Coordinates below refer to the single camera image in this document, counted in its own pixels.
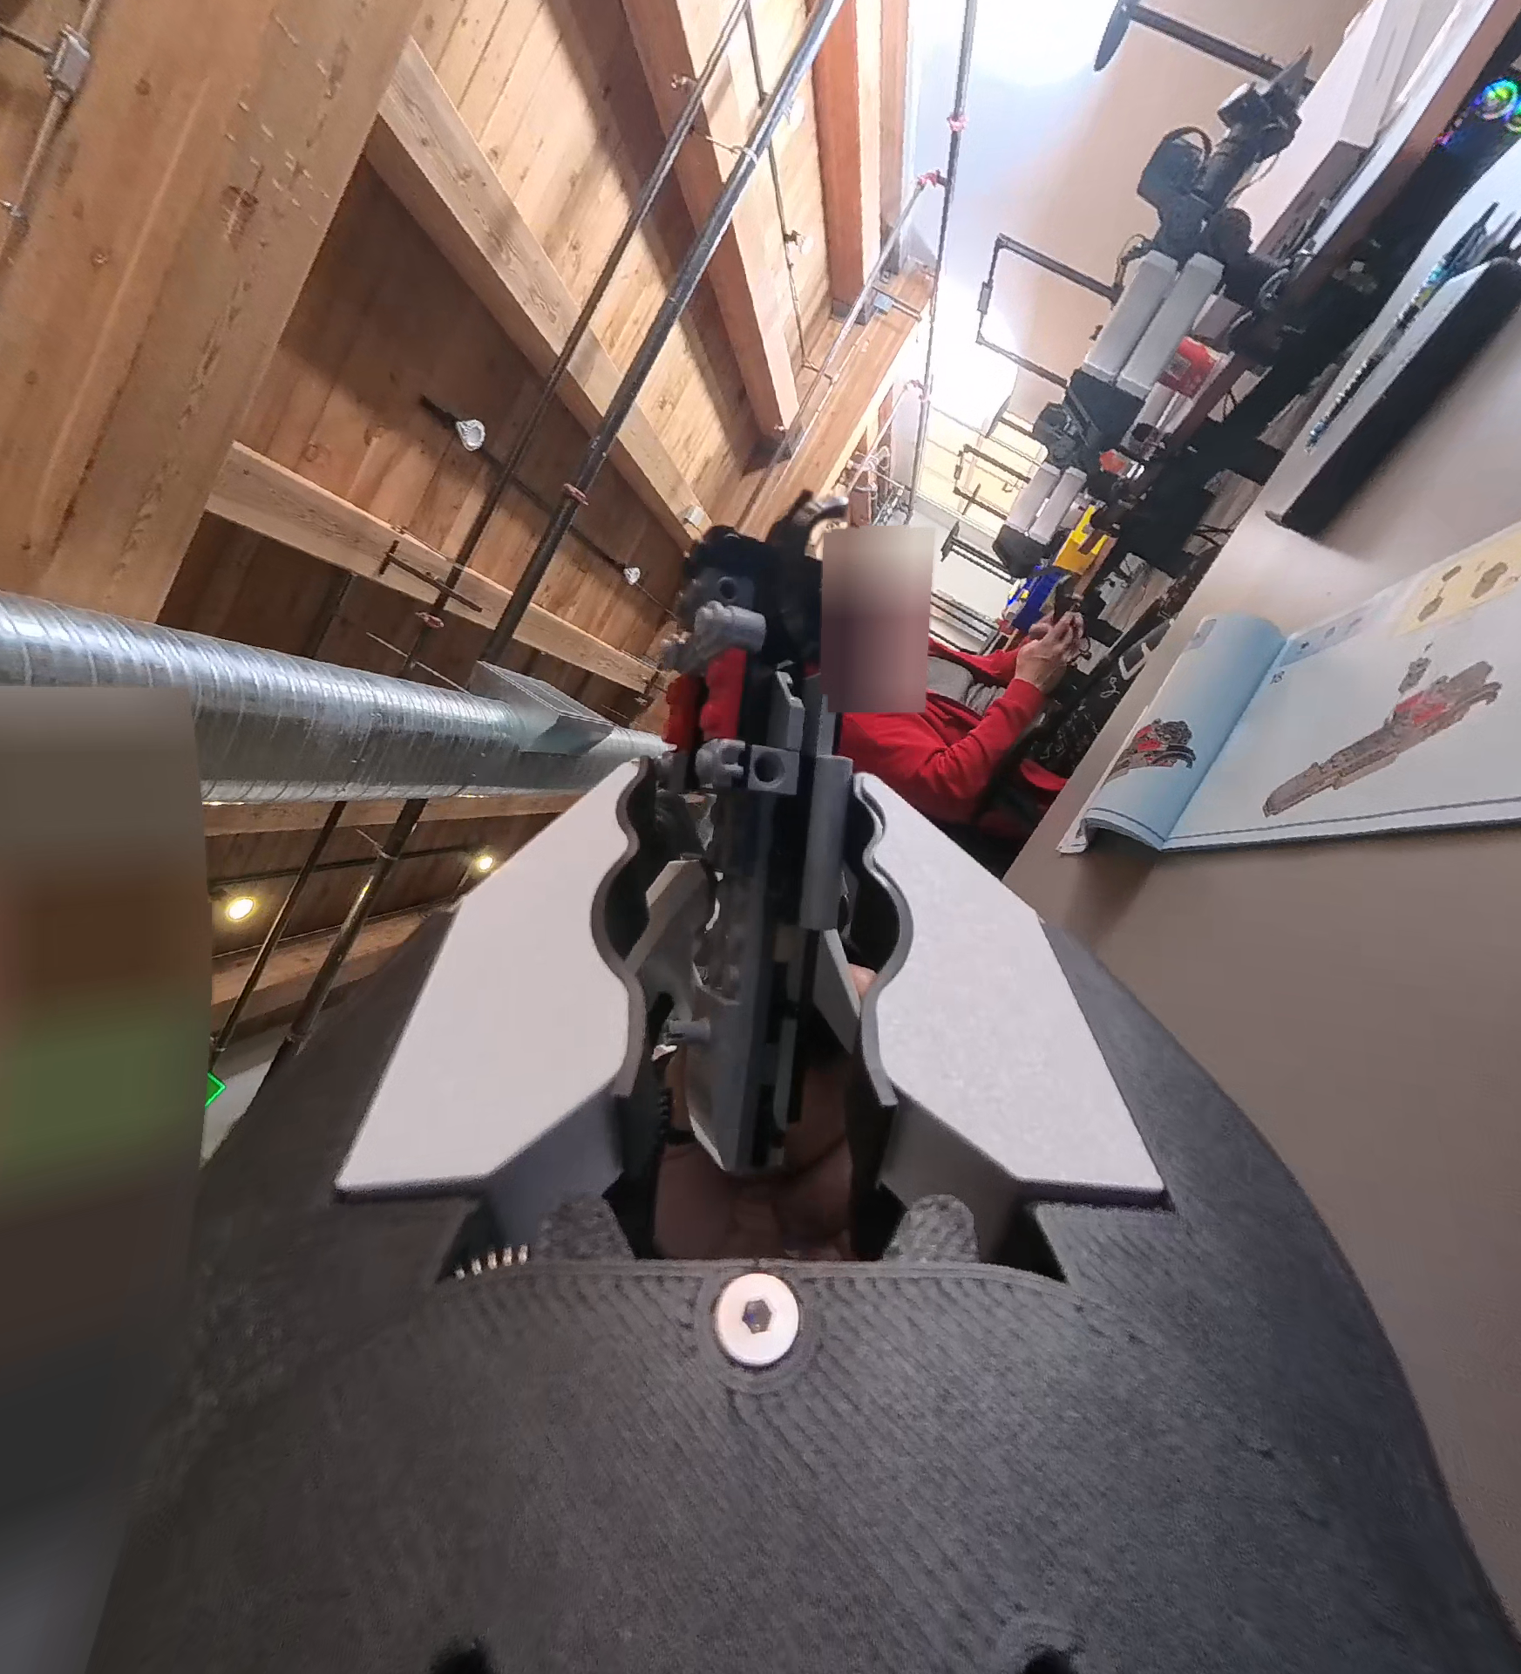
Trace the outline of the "building instruction booklet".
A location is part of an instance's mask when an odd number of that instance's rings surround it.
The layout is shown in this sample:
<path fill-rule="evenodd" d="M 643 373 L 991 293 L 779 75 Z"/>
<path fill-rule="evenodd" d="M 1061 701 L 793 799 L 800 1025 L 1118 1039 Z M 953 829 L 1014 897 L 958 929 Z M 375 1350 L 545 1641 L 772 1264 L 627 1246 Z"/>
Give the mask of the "building instruction booklet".
<path fill-rule="evenodd" d="M 1521 522 L 1291 634 L 1205 617 L 1058 845 L 1521 825 Z"/>

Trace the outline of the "grey red toy brick spaceship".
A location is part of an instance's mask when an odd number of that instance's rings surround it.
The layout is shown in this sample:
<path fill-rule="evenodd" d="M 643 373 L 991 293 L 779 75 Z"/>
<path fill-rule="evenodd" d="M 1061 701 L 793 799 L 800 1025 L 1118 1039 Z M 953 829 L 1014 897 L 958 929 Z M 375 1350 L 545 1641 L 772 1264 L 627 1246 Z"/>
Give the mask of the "grey red toy brick spaceship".
<path fill-rule="evenodd" d="M 664 787 L 711 801 L 711 903 L 688 936 L 671 1027 L 690 1127 L 732 1174 L 767 1167 L 800 1118 L 809 1029 L 827 1018 L 818 978 L 849 987 L 839 962 L 853 768 L 820 678 L 813 554 L 844 510 L 802 492 L 764 536 L 707 533 L 686 556 L 678 633 L 662 647 Z"/>

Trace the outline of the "black floor lamp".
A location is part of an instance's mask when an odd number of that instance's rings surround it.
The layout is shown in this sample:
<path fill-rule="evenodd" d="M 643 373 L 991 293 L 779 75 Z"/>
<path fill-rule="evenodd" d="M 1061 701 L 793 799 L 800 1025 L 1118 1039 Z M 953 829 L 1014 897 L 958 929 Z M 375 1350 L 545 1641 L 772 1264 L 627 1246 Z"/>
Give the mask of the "black floor lamp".
<path fill-rule="evenodd" d="M 1114 2 L 1107 12 L 1104 33 L 1093 59 L 1096 72 L 1107 68 L 1132 28 L 1144 28 L 1256 81 L 1270 82 L 1289 70 L 1263 52 L 1252 52 L 1198 24 L 1188 23 L 1167 10 L 1158 10 L 1149 3 Z"/>

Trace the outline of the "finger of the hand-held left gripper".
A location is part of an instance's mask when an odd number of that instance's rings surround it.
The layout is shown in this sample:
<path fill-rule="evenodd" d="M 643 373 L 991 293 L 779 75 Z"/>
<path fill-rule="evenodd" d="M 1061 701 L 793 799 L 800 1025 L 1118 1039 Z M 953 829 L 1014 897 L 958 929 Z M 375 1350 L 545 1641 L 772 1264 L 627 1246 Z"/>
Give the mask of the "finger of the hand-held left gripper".
<path fill-rule="evenodd" d="M 841 1050 L 849 1057 L 858 1057 L 862 989 L 848 962 L 842 934 L 834 929 L 816 932 L 814 1013 L 823 1020 Z"/>
<path fill-rule="evenodd" d="M 741 966 L 702 861 L 671 861 L 648 889 L 629 966 L 644 999 L 644 1060 L 681 1060 L 688 1123 L 702 1145 L 741 1141 Z"/>

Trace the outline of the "grey desk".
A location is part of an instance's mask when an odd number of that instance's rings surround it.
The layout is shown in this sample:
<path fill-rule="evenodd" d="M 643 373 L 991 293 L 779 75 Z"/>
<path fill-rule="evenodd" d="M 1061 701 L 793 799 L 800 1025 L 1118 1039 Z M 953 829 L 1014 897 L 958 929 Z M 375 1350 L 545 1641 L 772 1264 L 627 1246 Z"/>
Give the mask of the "grey desk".
<path fill-rule="evenodd" d="M 1387 1330 L 1521 1630 L 1521 827 L 1182 855 L 1056 852 L 1007 880 L 1258 1123 Z"/>

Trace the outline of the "person's left hand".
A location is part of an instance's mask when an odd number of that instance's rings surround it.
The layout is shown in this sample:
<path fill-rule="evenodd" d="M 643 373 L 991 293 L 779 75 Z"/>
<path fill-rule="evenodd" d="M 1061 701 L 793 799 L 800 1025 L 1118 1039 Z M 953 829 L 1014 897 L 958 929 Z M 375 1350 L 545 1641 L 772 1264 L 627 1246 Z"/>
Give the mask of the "person's left hand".
<path fill-rule="evenodd" d="M 653 1250 L 672 1260 L 841 1260 L 851 1255 L 853 1159 L 846 1106 L 851 1062 L 832 1052 L 809 1066 L 781 1160 L 753 1174 L 723 1171 L 692 1134 L 683 1066 L 671 1095 L 657 1173 Z"/>

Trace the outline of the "slim black power bank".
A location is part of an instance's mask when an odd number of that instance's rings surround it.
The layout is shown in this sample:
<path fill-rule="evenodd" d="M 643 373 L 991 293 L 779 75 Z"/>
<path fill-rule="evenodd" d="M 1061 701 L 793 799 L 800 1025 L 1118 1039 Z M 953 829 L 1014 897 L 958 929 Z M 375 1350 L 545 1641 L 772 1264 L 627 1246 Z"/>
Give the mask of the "slim black power bank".
<path fill-rule="evenodd" d="M 1272 513 L 1316 538 L 1384 468 L 1521 307 L 1521 261 L 1491 258 L 1407 307 L 1309 431 L 1310 471 Z"/>

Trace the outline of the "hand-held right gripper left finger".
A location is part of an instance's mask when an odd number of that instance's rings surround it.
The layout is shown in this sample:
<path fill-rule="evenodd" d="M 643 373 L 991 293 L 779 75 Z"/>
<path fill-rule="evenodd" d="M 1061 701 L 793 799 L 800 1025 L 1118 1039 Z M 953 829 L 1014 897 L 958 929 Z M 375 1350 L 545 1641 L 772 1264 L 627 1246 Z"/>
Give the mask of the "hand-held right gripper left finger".
<path fill-rule="evenodd" d="M 604 910 L 639 854 L 622 764 L 455 910 L 334 1176 L 345 1202 L 473 1199 L 532 1244 L 623 1167 L 644 999 Z"/>

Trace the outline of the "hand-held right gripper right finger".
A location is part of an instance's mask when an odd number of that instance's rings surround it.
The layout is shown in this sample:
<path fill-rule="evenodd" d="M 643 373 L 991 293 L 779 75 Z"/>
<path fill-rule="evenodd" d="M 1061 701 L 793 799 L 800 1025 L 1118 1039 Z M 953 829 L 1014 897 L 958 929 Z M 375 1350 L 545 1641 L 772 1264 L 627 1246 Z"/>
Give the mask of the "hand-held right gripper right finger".
<path fill-rule="evenodd" d="M 860 1003 L 858 1052 L 881 1138 L 874 1181 L 898 1204 L 953 1197 L 979 1253 L 1019 1208 L 1154 1208 L 1165 1181 L 1037 911 L 895 790 L 856 773 L 858 862 L 893 910 Z"/>

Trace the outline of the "thick black ceiling pipe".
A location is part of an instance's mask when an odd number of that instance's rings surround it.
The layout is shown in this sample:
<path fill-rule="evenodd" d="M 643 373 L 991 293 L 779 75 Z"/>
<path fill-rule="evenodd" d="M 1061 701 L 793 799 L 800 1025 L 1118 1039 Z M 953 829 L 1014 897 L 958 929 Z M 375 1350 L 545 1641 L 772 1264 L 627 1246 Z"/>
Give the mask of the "thick black ceiling pipe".
<path fill-rule="evenodd" d="M 560 489 L 555 506 L 546 517 L 545 529 L 539 535 L 539 540 L 529 556 L 520 578 L 506 598 L 506 603 L 501 608 L 501 613 L 485 643 L 483 655 L 478 659 L 478 662 L 494 659 L 515 638 L 515 631 L 520 627 L 527 606 L 534 601 L 539 584 L 543 582 L 553 556 L 557 556 L 560 549 L 562 538 L 573 529 L 578 510 L 587 503 L 588 491 L 595 485 L 609 450 L 620 438 L 623 421 L 630 415 L 648 375 L 653 371 L 662 350 L 665 349 L 671 328 L 683 317 L 686 305 L 704 279 L 718 245 L 729 235 L 736 208 L 739 207 L 741 198 L 758 166 L 758 158 L 765 149 L 769 149 L 771 138 L 786 114 L 786 107 L 800 91 L 800 86 L 807 77 L 807 72 L 813 68 L 814 59 L 827 44 L 832 24 L 841 14 L 842 7 L 842 2 L 821 2 L 813 5 L 797 45 L 785 61 L 771 95 L 762 98 L 755 123 L 750 130 L 750 135 L 737 149 L 736 163 L 732 165 L 730 173 L 713 200 L 713 207 L 707 210 L 702 226 L 697 230 L 695 238 L 692 240 L 686 256 L 676 270 L 672 282 L 665 289 L 665 298 L 655 312 L 646 336 L 627 363 L 616 393 L 606 401 L 597 429 L 581 454 L 576 475 Z M 523 454 L 531 431 L 539 424 L 539 408 L 546 407 L 548 400 L 559 393 L 560 382 L 573 363 L 573 347 L 580 343 L 581 333 L 588 326 L 588 317 L 594 314 L 595 301 L 604 298 L 611 282 L 613 275 L 609 273 L 609 268 L 618 263 L 625 244 L 630 240 L 632 233 L 636 233 L 643 215 L 660 196 L 665 179 L 678 163 L 683 145 L 688 138 L 692 128 L 692 112 L 700 110 L 704 95 L 711 86 L 716 61 L 729 47 L 736 23 L 750 12 L 750 3 L 737 3 L 732 9 L 729 28 L 722 26 L 723 33 L 714 42 L 716 51 L 692 81 L 686 107 L 679 117 L 674 119 L 674 126 L 665 138 L 665 151 L 658 158 L 658 163 L 646 180 L 643 201 L 641 205 L 634 207 L 630 219 L 625 223 L 625 238 L 618 240 L 613 247 L 613 259 L 606 263 L 602 275 L 599 277 L 595 300 L 576 317 L 571 342 L 562 347 L 557 361 L 545 375 L 534 417 L 520 433 L 518 447 L 515 454 L 509 456 L 511 459 L 515 459 L 518 454 Z M 490 492 L 490 499 L 481 505 L 481 510 L 469 533 L 466 533 L 464 540 L 460 542 L 446 575 L 438 582 L 432 608 L 425 613 L 427 619 L 424 620 L 424 626 L 418 629 L 417 636 L 411 640 L 408 650 L 399 661 L 397 673 L 410 673 L 417 666 L 418 652 L 424 648 L 427 638 L 431 638 L 438 627 L 445 626 L 446 606 L 457 596 L 459 584 L 469 571 L 469 561 L 478 549 L 480 535 L 487 533 L 488 524 L 495 515 L 497 503 L 501 501 L 508 484 L 513 482 L 515 473 L 516 464 L 504 464 L 501 468 L 501 473 Z M 339 817 L 345 810 L 343 804 L 348 801 L 350 797 L 338 799 L 331 808 L 324 825 L 320 825 L 311 852 L 303 862 L 303 868 L 296 873 L 294 889 L 290 889 L 287 906 L 294 904 L 301 887 L 313 873 L 317 861 L 322 859 L 329 845 L 329 838 L 339 829 Z M 376 857 L 371 862 L 350 910 L 338 925 L 324 960 L 320 962 L 318 971 L 313 973 L 308 990 L 289 1024 L 283 1043 L 273 1059 L 273 1067 L 282 1067 L 285 1062 L 297 1057 L 304 1048 L 315 1024 L 331 999 L 331 992 L 338 985 L 343 964 L 364 929 L 375 899 L 390 878 L 403 850 L 406 848 L 427 808 L 427 803 L 429 797 L 408 797 L 397 808 L 387 838 L 378 847 Z"/>

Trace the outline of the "white rectangular device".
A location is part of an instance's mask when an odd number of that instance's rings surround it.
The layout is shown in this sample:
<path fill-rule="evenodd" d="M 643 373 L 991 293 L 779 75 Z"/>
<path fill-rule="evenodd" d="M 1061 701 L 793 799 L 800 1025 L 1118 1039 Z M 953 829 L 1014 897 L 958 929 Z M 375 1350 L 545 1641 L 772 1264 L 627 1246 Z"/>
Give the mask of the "white rectangular device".
<path fill-rule="evenodd" d="M 1128 270 L 1114 303 L 1081 371 L 1100 384 L 1147 396 L 1172 363 L 1181 340 L 1219 291 L 1224 263 L 1209 252 L 1195 252 L 1177 263 L 1149 251 Z"/>

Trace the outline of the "silver spiral air duct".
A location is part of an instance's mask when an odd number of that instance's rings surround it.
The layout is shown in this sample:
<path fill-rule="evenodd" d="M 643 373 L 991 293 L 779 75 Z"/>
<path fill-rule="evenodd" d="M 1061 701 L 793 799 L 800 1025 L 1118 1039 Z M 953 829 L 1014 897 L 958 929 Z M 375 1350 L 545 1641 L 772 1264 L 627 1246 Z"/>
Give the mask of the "silver spiral air duct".
<path fill-rule="evenodd" d="M 0 591 L 0 687 L 185 703 L 206 804 L 578 794 L 665 743 L 483 666 L 481 694 Z"/>

